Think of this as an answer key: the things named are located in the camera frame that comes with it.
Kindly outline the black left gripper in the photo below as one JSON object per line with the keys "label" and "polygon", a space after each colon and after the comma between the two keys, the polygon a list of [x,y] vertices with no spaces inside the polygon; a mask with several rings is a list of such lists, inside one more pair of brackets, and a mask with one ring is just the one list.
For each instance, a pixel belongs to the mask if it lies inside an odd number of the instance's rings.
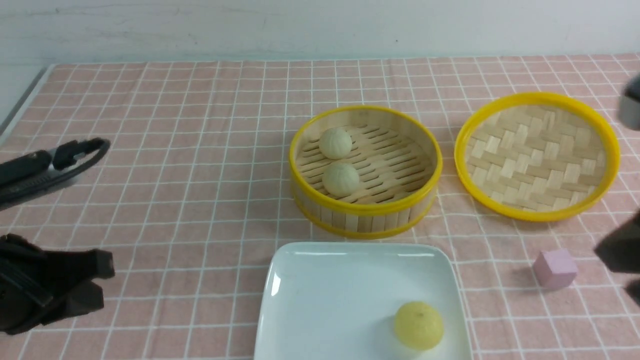
{"label": "black left gripper", "polygon": [[[82,283],[54,297],[51,281]],[[115,276],[114,255],[103,249],[54,251],[17,234],[1,236],[1,332],[16,335],[37,326],[98,312],[105,295],[95,279]]]}

